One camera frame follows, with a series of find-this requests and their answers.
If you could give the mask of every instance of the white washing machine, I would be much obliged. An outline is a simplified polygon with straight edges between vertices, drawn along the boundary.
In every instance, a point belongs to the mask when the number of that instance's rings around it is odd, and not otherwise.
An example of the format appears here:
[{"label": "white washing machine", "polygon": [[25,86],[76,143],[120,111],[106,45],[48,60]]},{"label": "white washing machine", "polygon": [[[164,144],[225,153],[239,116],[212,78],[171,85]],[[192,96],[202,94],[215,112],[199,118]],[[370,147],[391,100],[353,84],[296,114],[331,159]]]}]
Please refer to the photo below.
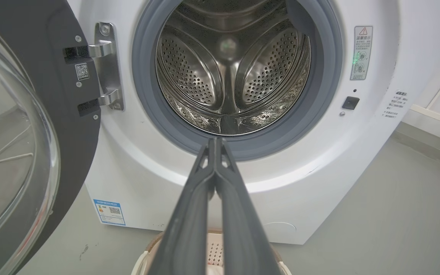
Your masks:
[{"label": "white washing machine", "polygon": [[304,244],[439,59],[429,0],[0,0],[0,273],[83,183],[102,223],[164,230],[213,136],[269,240]]}]

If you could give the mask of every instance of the metal hinge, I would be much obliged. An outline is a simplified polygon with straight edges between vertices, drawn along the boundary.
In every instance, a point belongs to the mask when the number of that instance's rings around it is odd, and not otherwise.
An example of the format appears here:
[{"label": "metal hinge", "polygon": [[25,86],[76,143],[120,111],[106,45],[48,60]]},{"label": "metal hinge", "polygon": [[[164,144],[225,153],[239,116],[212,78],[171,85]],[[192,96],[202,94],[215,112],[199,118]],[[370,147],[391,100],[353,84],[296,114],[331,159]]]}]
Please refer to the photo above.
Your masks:
[{"label": "metal hinge", "polygon": [[98,22],[94,28],[94,45],[87,46],[98,73],[103,94],[98,98],[100,105],[114,110],[124,110],[115,28],[111,23]]}]

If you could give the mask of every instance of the qr code sticker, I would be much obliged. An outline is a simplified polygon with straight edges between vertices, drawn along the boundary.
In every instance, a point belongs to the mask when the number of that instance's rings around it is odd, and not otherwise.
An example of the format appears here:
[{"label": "qr code sticker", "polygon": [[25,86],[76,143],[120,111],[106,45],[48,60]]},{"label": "qr code sticker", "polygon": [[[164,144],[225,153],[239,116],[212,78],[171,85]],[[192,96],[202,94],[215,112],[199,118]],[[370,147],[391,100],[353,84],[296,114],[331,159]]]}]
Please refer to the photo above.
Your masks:
[{"label": "qr code sticker", "polygon": [[110,213],[111,214],[121,214],[120,208],[110,207]]},{"label": "qr code sticker", "polygon": [[89,78],[89,72],[87,71],[87,64],[76,64],[76,74],[78,80],[88,79]]}]

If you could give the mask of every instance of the hinge bolt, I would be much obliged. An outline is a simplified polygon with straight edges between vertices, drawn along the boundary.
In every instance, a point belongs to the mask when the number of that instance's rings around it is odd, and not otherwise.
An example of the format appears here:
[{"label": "hinge bolt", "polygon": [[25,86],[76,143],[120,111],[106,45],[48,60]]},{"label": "hinge bolt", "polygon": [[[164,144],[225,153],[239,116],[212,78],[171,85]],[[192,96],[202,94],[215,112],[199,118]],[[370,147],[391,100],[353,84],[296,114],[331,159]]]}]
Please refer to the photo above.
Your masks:
[{"label": "hinge bolt", "polygon": [[101,25],[100,31],[101,34],[103,34],[104,36],[108,36],[110,35],[110,26],[107,24],[103,24]]}]

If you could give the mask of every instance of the warning triangle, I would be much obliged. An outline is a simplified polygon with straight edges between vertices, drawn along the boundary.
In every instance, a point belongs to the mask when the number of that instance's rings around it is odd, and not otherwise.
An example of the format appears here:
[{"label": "warning triangle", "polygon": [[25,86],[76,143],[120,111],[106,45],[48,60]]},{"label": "warning triangle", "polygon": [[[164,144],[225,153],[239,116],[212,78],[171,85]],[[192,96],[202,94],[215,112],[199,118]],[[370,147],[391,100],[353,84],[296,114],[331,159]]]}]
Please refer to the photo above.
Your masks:
[{"label": "warning triangle", "polygon": [[368,35],[368,31],[366,31],[366,28],[363,28],[359,35]]}]

